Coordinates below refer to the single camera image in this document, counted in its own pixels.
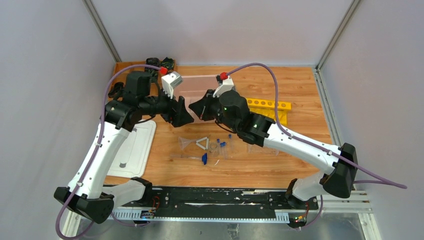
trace wood surface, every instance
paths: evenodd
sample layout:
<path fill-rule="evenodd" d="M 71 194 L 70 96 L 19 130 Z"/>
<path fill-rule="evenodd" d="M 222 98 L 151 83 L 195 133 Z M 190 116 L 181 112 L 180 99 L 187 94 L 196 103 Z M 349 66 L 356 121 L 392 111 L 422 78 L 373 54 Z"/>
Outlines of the wood surface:
<path fill-rule="evenodd" d="M 133 64 L 143 62 L 119 62 L 115 73 Z M 182 76 L 217 75 L 233 70 L 233 66 L 176 66 Z M 290 102 L 288 127 L 298 133 L 324 143 L 331 143 L 329 130 L 321 106 L 312 69 L 309 67 L 272 67 L 278 80 L 279 101 Z M 121 74 L 116 82 L 125 82 L 130 71 Z M 273 100 L 274 82 L 262 67 L 248 67 L 231 75 L 237 91 L 245 98 Z M 152 95 L 156 88 L 151 86 Z M 210 157 L 207 165 L 200 160 L 173 158 L 170 154 L 201 156 L 204 150 L 191 143 L 184 151 L 180 150 L 178 137 L 187 139 L 209 136 L 211 141 L 220 138 L 228 140 L 228 132 L 214 123 L 188 124 L 174 128 L 159 115 L 154 119 L 154 135 L 147 167 L 143 179 L 155 186 L 196 186 L 233 188 L 287 188 L 294 178 L 304 178 L 318 171 L 314 166 L 280 152 L 248 153 L 247 144 L 233 137 L 234 152 L 229 147 L 229 158 Z M 107 176 L 106 184 L 122 184 L 127 178 Z"/>

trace white wall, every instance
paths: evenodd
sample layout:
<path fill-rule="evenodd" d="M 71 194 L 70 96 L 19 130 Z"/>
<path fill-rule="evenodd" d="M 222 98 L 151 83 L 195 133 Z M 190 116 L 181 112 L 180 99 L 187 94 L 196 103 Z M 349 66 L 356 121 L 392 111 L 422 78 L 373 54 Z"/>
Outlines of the white wall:
<path fill-rule="evenodd" d="M 122 61 L 317 64 L 352 0 L 93 0 Z"/>
<path fill-rule="evenodd" d="M 424 239 L 423 9 L 421 0 L 363 1 L 322 70 L 359 164 L 408 186 L 362 186 L 384 240 Z"/>
<path fill-rule="evenodd" d="M 0 239 L 57 239 L 113 59 L 81 1 L 0 3 Z"/>

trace red cap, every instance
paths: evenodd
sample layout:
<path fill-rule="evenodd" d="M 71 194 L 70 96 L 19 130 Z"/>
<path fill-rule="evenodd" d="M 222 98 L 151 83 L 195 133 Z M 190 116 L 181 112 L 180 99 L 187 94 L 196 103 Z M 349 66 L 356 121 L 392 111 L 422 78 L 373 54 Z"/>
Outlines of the red cap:
<path fill-rule="evenodd" d="M 227 73 L 226 73 L 226 72 L 222 72 L 222 73 L 219 75 L 219 78 L 220 78 L 221 80 L 225 80 L 225 79 L 227 79 L 227 78 L 228 78 Z"/>
<path fill-rule="evenodd" d="M 161 66 L 159 73 L 162 75 L 166 75 L 168 73 L 168 69 L 166 67 Z"/>

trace blue cap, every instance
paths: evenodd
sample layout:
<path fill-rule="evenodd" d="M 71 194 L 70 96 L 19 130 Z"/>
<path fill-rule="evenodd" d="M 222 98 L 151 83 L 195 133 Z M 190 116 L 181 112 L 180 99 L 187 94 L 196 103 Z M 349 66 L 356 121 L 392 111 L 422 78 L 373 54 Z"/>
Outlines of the blue cap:
<path fill-rule="evenodd" d="M 208 163 L 208 153 L 203 154 L 203 156 L 201 156 L 201 161 L 203 162 L 203 165 L 206 165 L 206 163 Z"/>

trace white tray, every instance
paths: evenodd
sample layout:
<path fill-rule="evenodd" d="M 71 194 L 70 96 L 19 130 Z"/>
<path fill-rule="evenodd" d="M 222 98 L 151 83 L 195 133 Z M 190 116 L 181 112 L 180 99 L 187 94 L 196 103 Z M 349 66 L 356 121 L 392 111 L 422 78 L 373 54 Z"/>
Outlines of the white tray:
<path fill-rule="evenodd" d="M 116 153 L 107 175 L 124 178 L 141 177 L 145 173 L 155 131 L 154 121 L 136 124 Z"/>

